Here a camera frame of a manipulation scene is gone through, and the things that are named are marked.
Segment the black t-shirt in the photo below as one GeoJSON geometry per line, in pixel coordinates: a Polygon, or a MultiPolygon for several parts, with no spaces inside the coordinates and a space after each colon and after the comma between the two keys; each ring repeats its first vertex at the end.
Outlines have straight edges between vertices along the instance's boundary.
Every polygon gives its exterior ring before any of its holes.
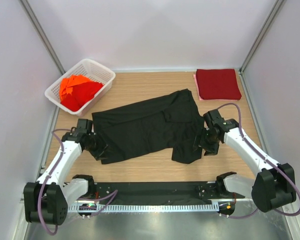
{"type": "Polygon", "coordinates": [[[97,149],[90,153],[103,165],[171,148],[171,159],[191,164],[202,158],[194,147],[203,118],[188,89],[92,113],[97,149]]]}

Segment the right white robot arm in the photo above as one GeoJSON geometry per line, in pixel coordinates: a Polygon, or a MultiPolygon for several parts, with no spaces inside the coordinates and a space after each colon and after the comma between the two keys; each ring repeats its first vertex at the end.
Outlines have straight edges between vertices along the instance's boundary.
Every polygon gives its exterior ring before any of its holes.
{"type": "Polygon", "coordinates": [[[234,172],[217,177],[215,192],[221,198],[232,193],[253,200],[266,213],[296,201],[294,169],[288,163],[280,164],[255,144],[242,129],[240,122],[225,120],[217,109],[203,115],[205,126],[197,134],[193,148],[203,149],[204,155],[218,154],[220,144],[232,148],[255,175],[249,179],[234,172]]]}

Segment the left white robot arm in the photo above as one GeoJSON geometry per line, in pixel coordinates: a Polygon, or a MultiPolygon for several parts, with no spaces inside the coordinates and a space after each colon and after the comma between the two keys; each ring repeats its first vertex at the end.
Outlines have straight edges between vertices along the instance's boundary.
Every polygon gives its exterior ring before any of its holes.
{"type": "Polygon", "coordinates": [[[60,147],[54,159],[35,181],[23,189],[25,219],[28,223],[44,222],[60,226],[68,207],[76,200],[91,200],[96,186],[91,175],[77,174],[69,184],[65,179],[83,151],[101,156],[108,147],[100,135],[93,132],[93,122],[80,118],[77,125],[59,139],[60,147]]]}

